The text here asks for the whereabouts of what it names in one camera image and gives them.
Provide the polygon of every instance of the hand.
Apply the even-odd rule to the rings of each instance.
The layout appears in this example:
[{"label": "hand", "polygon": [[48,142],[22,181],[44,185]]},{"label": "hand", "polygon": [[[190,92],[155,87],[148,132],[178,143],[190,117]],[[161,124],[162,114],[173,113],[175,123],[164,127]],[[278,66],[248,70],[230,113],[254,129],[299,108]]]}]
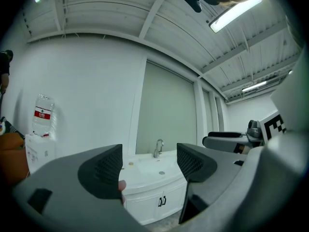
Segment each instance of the hand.
[{"label": "hand", "polygon": [[[118,189],[119,191],[123,191],[124,189],[126,189],[126,181],[125,180],[120,180],[118,182]],[[124,204],[126,201],[124,195],[122,195],[122,204]]]}]

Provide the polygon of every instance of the bathroom vanity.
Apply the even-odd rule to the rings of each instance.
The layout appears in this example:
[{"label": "bathroom vanity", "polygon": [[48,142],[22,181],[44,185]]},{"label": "bathroom vanity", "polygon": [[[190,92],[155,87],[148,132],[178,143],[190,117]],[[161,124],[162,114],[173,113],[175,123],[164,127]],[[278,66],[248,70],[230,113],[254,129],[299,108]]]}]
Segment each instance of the bathroom vanity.
[{"label": "bathroom vanity", "polygon": [[134,155],[124,160],[119,180],[126,181],[125,209],[142,225],[166,218],[183,207],[187,182],[176,150]]}]

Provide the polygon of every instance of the ceiling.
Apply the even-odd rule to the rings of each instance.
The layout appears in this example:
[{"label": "ceiling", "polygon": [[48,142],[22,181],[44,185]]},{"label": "ceiling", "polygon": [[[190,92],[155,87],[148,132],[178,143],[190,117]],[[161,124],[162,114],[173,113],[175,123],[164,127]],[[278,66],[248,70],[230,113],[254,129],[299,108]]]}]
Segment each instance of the ceiling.
[{"label": "ceiling", "polygon": [[252,81],[288,74],[299,51],[279,5],[264,0],[214,33],[208,24],[226,8],[201,3],[198,14],[184,0],[30,0],[21,21],[29,42],[102,33],[147,45],[195,71],[228,101],[251,94],[241,89]]}]

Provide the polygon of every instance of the vanity cabinet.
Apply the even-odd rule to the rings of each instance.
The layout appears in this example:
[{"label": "vanity cabinet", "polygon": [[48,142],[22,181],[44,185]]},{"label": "vanity cabinet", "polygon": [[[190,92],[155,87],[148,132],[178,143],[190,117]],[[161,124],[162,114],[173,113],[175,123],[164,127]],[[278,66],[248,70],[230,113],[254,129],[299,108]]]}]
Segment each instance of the vanity cabinet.
[{"label": "vanity cabinet", "polygon": [[125,195],[125,208],[141,225],[166,218],[183,207],[187,182],[183,179],[150,191]]}]

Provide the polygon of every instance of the black shirt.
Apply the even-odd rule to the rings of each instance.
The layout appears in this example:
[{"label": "black shirt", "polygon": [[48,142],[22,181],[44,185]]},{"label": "black shirt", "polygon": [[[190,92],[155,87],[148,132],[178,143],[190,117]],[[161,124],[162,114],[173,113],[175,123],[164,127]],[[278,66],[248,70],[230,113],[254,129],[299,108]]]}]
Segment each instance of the black shirt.
[{"label": "black shirt", "polygon": [[2,84],[1,76],[3,74],[10,75],[10,61],[5,52],[0,52],[0,86]]}]

